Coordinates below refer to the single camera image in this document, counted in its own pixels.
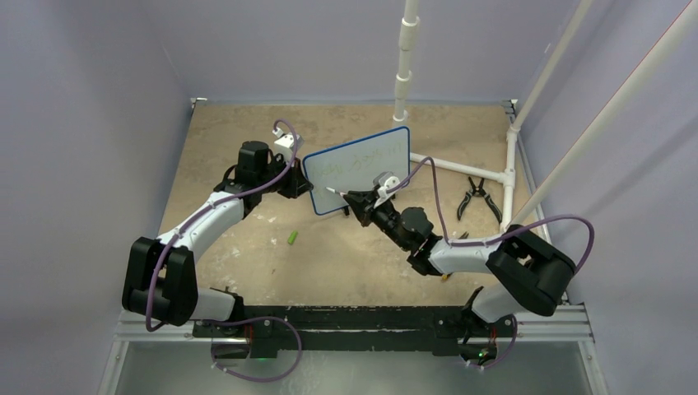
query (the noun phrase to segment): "pliers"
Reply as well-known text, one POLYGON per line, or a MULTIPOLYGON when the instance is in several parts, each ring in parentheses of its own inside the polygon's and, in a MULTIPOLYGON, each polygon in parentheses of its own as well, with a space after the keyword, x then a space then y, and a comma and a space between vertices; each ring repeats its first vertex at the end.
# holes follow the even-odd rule
POLYGON ((492 196, 490 196, 485 189, 482 188, 482 185, 485 184, 485 179, 480 179, 480 184, 475 185, 475 183, 472 181, 472 178, 468 176, 468 181, 470 181, 470 190, 465 193, 465 197, 463 198, 463 201, 460 202, 460 205, 458 205, 458 210, 456 211, 456 215, 458 216, 458 220, 463 217, 463 211, 465 211, 465 207, 468 206, 468 203, 470 203, 470 200, 473 196, 480 196, 485 198, 485 203, 487 203, 487 206, 489 206, 490 210, 492 210, 492 213, 495 214, 495 218, 497 219, 497 222, 501 224, 501 211, 499 207, 495 204, 495 202, 492 200, 492 196))

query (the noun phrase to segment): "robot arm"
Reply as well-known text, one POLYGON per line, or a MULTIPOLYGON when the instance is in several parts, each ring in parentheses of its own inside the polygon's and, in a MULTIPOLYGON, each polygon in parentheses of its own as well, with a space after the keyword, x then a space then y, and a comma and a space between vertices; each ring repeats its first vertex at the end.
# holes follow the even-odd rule
MULTIPOLYGON (((340 193, 362 226, 375 224, 398 247, 409 252, 407 261, 423 276, 441 276, 453 272, 489 272, 500 281, 496 286, 475 291, 466 309, 472 323, 486 327, 498 319, 521 311, 551 316, 560 303, 575 264, 561 251, 533 232, 495 244, 493 239, 469 239, 482 242, 475 247, 455 247, 432 231, 421 207, 398 212, 391 201, 383 199, 395 185, 395 177, 382 174, 370 191, 340 193), (520 259, 527 259, 524 265, 520 259)), ((512 225, 509 232, 519 228, 512 225)))
MULTIPOLYGON (((195 262, 226 230, 246 218, 262 201, 263 194, 276 192, 285 198, 297 198, 312 189, 300 169, 300 161, 295 159, 290 170, 275 184, 241 199, 233 198, 263 186, 286 167, 291 158, 293 137, 284 135, 279 129, 274 134, 278 137, 274 143, 276 155, 264 142, 245 142, 238 153, 237 165, 226 171, 223 180, 196 212, 156 239, 141 237, 133 243, 122 294, 122 306, 126 310, 145 314, 156 262, 167 240, 173 239, 175 242, 165 257, 165 276, 157 279, 152 317, 172 325, 183 325, 192 319, 227 321, 240 318, 238 315, 244 313, 242 297, 197 287, 195 262), (221 199, 226 201, 216 205, 221 199)), ((300 148, 303 141, 298 138, 296 143, 300 148)))

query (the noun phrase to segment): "blue border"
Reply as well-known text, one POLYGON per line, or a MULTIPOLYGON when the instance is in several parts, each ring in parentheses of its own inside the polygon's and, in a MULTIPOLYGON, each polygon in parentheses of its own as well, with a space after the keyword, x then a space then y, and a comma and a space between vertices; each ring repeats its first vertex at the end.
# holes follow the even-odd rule
MULTIPOLYGON (((358 142, 363 142, 364 140, 368 140, 368 139, 370 139, 370 138, 383 136, 384 134, 388 134, 388 133, 391 133, 391 132, 395 132, 395 131, 400 130, 400 129, 405 129, 405 130, 407 130, 407 173, 410 174, 410 152, 411 152, 411 147, 410 147, 410 142, 411 142, 411 138, 410 138, 410 137, 411 137, 411 135, 410 135, 410 133, 411 133, 411 132, 410 132, 410 128, 408 128, 407 126, 401 126, 401 127, 399 127, 399 128, 394 128, 394 129, 386 130, 385 132, 380 132, 380 133, 372 134, 372 135, 370 135, 370 136, 362 137, 362 138, 360 138, 360 139, 358 139, 358 140, 354 140, 354 141, 351 141, 351 142, 344 142, 344 143, 342 143, 342 144, 340 144, 340 145, 338 145, 338 146, 332 146, 332 147, 330 147, 330 148, 325 148, 324 150, 317 151, 317 152, 313 152, 312 154, 306 155, 306 156, 303 158, 303 172, 305 173, 305 175, 306 175, 306 177, 307 177, 307 175, 308 175, 308 170, 305 168, 305 161, 308 160, 308 158, 312 158, 313 156, 317 156, 317 155, 320 155, 320 154, 324 154, 325 152, 330 152, 330 151, 337 150, 337 149, 339 149, 339 148, 342 148, 343 146, 350 146, 350 145, 356 144, 356 143, 358 143, 358 142)), ((330 211, 327 211, 327 212, 324 212, 324 213, 320 214, 320 213, 318 212, 317 208, 315 208, 315 198, 313 197, 313 191, 310 191, 310 201, 313 203, 313 211, 315 211, 315 215, 318 215, 318 216, 324 216, 325 214, 329 214, 330 212, 335 212, 335 211, 337 211, 337 210, 341 210, 343 207, 345 207, 345 206, 342 206, 342 207, 339 207, 339 208, 335 208, 334 210, 330 210, 330 211)))

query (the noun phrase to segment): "plywood surface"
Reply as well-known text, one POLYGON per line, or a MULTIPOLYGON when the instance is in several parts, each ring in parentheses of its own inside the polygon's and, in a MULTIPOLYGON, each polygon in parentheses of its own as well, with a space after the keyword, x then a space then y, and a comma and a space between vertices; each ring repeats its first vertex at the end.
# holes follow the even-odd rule
MULTIPOLYGON (((412 151, 502 170, 508 119, 499 106, 415 106, 409 108, 412 151)), ((272 143, 272 123, 291 121, 305 139, 303 156, 328 146, 391 127, 387 105, 204 105, 198 106, 184 145, 161 231, 179 224, 208 197, 237 161, 248 140, 272 143)), ((523 171, 517 167, 514 212, 528 198, 523 171)), ((442 208, 450 235, 471 237, 497 232, 495 217, 474 198, 464 219, 455 210, 468 190, 464 174, 437 170, 442 208)), ((485 182, 502 206, 502 187, 485 182)), ((435 209, 430 168, 424 167, 410 187, 398 194, 398 210, 424 207, 435 233, 441 229, 435 209)), ((229 229, 198 260, 199 286, 240 293, 246 304, 435 305, 463 304, 479 285, 496 281, 485 274, 457 273, 447 282, 420 276, 375 226, 361 228, 341 212, 316 216, 309 194, 287 200, 265 195, 244 221, 229 229), (286 242, 298 230, 294 245, 286 242)))

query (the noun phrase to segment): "whiteboard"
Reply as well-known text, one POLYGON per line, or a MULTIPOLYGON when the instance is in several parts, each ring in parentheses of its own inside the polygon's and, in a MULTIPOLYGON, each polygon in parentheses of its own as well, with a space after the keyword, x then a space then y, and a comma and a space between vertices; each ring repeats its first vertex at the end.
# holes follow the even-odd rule
POLYGON ((368 191, 384 171, 405 179, 410 171, 410 129, 400 127, 345 142, 305 156, 305 177, 314 185, 310 192, 315 214, 322 216, 347 205, 337 191, 368 191))

